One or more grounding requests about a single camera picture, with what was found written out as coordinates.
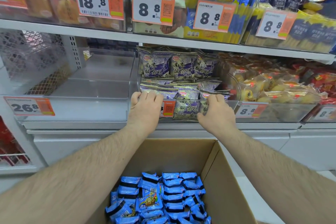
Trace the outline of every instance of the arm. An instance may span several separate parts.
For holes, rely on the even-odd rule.
[[[135,92],[123,129],[0,195],[1,223],[85,223],[155,130],[162,100],[163,96],[154,92]]]
[[[236,127],[222,95],[208,97],[199,123],[227,148],[254,188],[286,224],[335,223],[336,183],[252,139]]]

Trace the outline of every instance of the hand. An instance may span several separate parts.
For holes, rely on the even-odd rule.
[[[157,95],[154,91],[134,92],[126,128],[146,139],[158,125],[162,101],[163,95]]]
[[[227,137],[237,130],[235,112],[225,102],[224,96],[210,95],[207,100],[209,109],[206,115],[197,114],[200,125],[216,138]]]

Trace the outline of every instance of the cardboard box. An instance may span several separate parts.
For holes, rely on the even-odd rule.
[[[141,172],[196,172],[206,194],[202,200],[212,224],[256,224],[254,215],[237,183],[219,142],[215,139],[146,139],[136,151],[123,176]],[[105,207],[100,205],[87,224],[106,224]]]

